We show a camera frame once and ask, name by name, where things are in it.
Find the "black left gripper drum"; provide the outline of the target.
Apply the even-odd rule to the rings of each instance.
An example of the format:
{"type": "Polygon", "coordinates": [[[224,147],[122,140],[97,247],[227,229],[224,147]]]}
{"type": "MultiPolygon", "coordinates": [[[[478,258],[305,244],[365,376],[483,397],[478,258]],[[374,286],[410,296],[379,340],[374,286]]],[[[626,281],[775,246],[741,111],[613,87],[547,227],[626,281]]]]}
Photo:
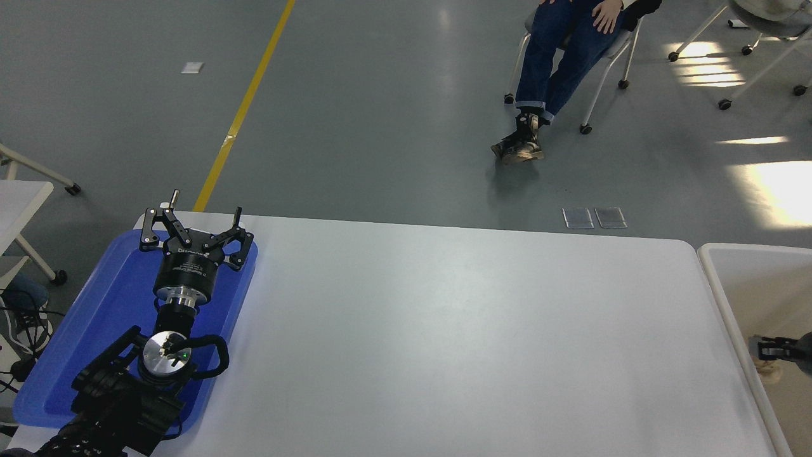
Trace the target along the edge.
{"type": "Polygon", "coordinates": [[[171,290],[187,288],[194,290],[199,299],[212,297],[218,269],[224,261],[223,248],[205,252],[200,246],[190,249],[177,242],[165,242],[161,250],[163,257],[154,295],[166,299],[171,290]]]}

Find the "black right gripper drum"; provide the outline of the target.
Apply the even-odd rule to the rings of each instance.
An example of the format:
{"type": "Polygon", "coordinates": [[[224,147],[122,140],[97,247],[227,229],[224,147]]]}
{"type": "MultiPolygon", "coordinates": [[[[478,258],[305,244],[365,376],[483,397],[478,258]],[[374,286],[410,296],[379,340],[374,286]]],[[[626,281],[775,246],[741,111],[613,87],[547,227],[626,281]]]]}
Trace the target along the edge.
{"type": "Polygon", "coordinates": [[[811,375],[811,339],[812,333],[806,333],[797,339],[792,349],[792,362],[806,375],[811,375]]]}

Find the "person's left hand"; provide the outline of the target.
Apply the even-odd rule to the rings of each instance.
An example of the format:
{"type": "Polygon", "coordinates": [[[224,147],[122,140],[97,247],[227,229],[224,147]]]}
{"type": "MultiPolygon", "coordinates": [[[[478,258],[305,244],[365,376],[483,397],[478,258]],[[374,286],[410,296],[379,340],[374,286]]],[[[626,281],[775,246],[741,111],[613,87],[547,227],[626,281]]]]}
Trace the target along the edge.
{"type": "Polygon", "coordinates": [[[600,34],[612,34],[617,26],[618,16],[624,9],[621,0],[604,0],[592,9],[593,26],[600,34]]]}

